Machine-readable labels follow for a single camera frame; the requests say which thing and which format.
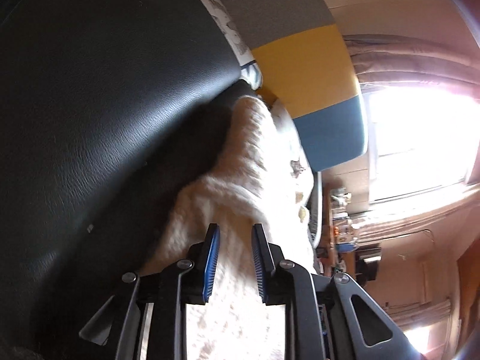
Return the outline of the geometric pattern pillow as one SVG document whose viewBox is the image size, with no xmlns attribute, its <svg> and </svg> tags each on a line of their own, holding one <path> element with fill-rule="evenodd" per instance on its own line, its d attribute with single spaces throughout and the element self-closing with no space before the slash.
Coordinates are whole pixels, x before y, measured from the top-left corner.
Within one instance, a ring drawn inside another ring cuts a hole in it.
<svg viewBox="0 0 480 360">
<path fill-rule="evenodd" d="M 229 43 L 241 69 L 241 78 L 257 90 L 263 84 L 263 75 L 260 67 L 251 52 L 251 49 L 243 40 L 233 18 L 228 13 L 221 0 L 200 0 L 216 22 Z"/>
</svg>

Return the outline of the blue bag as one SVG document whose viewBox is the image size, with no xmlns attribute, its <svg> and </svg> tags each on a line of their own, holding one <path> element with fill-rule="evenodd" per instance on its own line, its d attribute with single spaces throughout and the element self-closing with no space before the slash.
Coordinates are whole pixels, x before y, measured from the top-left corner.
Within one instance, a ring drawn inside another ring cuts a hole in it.
<svg viewBox="0 0 480 360">
<path fill-rule="evenodd" d="M 342 243 L 337 243 L 336 244 L 337 252 L 339 252 L 341 254 L 351 253 L 351 252 L 357 250 L 358 247 L 359 247 L 358 243 L 354 242 L 354 241 L 342 242 Z"/>
</svg>

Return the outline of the black monitor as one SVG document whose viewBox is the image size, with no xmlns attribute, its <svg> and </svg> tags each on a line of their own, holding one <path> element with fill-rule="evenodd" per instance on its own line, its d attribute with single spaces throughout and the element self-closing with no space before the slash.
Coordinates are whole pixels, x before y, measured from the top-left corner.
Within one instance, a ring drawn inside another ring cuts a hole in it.
<svg viewBox="0 0 480 360">
<path fill-rule="evenodd" d="M 361 287 L 376 280 L 381 259 L 380 244 L 364 245 L 355 252 L 355 280 Z"/>
</svg>

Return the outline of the cream knitted sweater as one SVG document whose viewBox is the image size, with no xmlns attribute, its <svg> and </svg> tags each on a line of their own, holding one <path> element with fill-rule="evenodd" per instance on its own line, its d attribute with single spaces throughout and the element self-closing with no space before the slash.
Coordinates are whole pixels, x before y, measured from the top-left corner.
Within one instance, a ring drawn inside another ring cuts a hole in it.
<svg viewBox="0 0 480 360">
<path fill-rule="evenodd" d="M 267 106 L 242 97 L 233 107 L 224 147 L 213 168 L 176 196 L 164 234 L 142 268 L 147 275 L 185 257 L 210 224 L 220 227 L 211 297 L 186 309 L 189 359 L 282 359 L 285 309 L 258 293 L 251 230 L 261 224 L 286 258 L 313 267 L 295 182 Z"/>
</svg>

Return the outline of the beige curtain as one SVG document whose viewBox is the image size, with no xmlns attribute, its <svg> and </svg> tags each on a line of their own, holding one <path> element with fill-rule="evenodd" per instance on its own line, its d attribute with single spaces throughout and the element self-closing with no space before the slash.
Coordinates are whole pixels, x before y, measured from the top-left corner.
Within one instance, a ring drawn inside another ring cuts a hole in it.
<svg viewBox="0 0 480 360">
<path fill-rule="evenodd" d="M 412 83 L 479 90 L 479 58 L 450 46 L 393 35 L 345 35 L 343 40 L 363 86 Z"/>
</svg>

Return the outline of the wooden side table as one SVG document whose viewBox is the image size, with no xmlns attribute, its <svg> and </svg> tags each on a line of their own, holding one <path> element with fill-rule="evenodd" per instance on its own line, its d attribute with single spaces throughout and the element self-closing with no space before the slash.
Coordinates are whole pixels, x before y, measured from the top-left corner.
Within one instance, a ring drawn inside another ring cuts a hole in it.
<svg viewBox="0 0 480 360">
<path fill-rule="evenodd" d="M 336 244 L 342 242 L 357 242 L 360 247 L 358 231 L 354 228 L 352 219 L 347 212 L 351 200 L 352 194 L 344 187 L 326 190 L 323 229 L 325 230 L 325 248 L 330 274 L 346 272 L 354 276 L 356 272 L 356 250 L 351 253 L 339 253 L 336 249 Z"/>
</svg>

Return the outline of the tricolour sofa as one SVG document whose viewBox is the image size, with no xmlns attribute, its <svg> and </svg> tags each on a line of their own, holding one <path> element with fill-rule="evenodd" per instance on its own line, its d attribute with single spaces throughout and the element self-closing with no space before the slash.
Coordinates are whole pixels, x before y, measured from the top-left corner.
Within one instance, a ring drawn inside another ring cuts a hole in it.
<svg viewBox="0 0 480 360">
<path fill-rule="evenodd" d="M 367 150 L 360 85 L 324 0 L 221 0 L 263 75 L 255 90 L 280 99 L 316 172 Z"/>
</svg>

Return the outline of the deer print pillow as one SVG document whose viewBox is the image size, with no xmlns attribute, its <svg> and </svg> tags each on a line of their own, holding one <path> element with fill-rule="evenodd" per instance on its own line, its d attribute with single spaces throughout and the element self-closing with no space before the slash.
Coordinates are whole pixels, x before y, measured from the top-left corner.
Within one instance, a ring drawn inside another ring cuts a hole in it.
<svg viewBox="0 0 480 360">
<path fill-rule="evenodd" d="M 307 224 L 310 216 L 307 203 L 314 186 L 313 172 L 295 123 L 280 99 L 273 103 L 270 112 L 281 141 L 281 151 L 295 186 L 295 205 L 298 208 L 299 221 Z"/>
</svg>

